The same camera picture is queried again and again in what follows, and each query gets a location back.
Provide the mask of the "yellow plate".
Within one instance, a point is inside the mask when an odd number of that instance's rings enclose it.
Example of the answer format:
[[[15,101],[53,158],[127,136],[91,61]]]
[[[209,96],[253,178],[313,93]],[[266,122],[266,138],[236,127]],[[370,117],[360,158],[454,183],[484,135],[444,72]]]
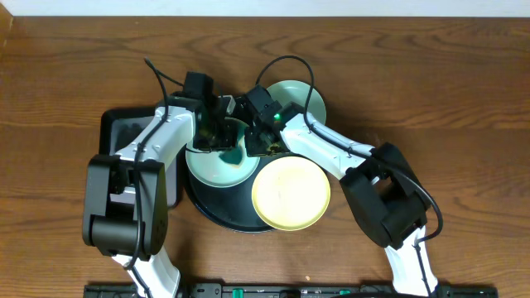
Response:
[[[313,161],[281,157],[264,166],[252,187],[258,217],[282,231],[297,231],[315,224],[330,203],[330,182]]]

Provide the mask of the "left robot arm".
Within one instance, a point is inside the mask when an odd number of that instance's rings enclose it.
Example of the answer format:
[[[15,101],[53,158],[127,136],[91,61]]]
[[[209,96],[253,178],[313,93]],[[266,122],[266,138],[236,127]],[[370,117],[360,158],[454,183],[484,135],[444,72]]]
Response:
[[[121,149],[101,151],[88,164],[82,239],[111,257],[133,279],[140,297],[175,297],[181,274],[164,242],[167,176],[187,145],[212,152],[236,145],[239,99],[213,94],[168,96],[154,108],[114,109],[102,127],[120,120],[140,132]]]

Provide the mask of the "mint plate top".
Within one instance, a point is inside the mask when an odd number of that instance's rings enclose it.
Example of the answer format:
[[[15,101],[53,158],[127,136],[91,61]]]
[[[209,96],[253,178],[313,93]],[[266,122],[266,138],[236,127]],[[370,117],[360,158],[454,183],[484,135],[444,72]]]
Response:
[[[267,91],[272,99],[278,101],[282,106],[285,106],[288,103],[297,103],[304,107],[309,88],[309,84],[299,80],[283,80],[267,87]],[[311,93],[308,112],[311,113],[317,121],[325,124],[327,116],[325,102],[316,89],[313,89]]]

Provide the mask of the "mint plate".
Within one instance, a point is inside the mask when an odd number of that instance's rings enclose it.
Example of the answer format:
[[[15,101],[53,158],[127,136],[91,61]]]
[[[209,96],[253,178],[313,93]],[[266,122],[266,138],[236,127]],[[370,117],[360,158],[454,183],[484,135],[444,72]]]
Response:
[[[217,188],[228,188],[244,182],[258,168],[259,157],[247,156],[244,131],[248,126],[246,123],[232,118],[238,124],[237,146],[243,148],[243,163],[240,166],[231,166],[219,159],[223,151],[200,151],[188,143],[185,150],[185,161],[190,173],[200,182]]]
[[[272,99],[278,101],[282,106],[285,106],[288,103],[297,103],[304,107],[309,88],[309,84],[299,80],[283,80],[267,87],[267,91]],[[317,121],[325,124],[327,116],[325,102],[316,89],[313,89],[311,93],[308,112],[311,113]]]

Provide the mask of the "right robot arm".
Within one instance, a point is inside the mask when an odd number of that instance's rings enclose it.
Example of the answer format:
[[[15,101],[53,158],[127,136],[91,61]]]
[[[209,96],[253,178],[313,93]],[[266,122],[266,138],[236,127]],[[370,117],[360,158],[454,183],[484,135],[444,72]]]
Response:
[[[397,295],[435,296],[425,243],[441,233],[443,217],[397,147],[350,140],[296,103],[259,114],[244,135],[249,156],[292,153],[332,174],[358,226],[384,249]]]

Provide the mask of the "green yellow sponge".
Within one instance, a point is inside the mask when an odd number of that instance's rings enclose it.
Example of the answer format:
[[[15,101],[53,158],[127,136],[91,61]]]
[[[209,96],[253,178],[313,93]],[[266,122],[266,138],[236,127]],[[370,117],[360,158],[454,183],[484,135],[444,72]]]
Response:
[[[219,159],[231,166],[240,166],[243,163],[243,157],[244,153],[241,146],[237,146],[229,151],[224,151],[219,154]]]

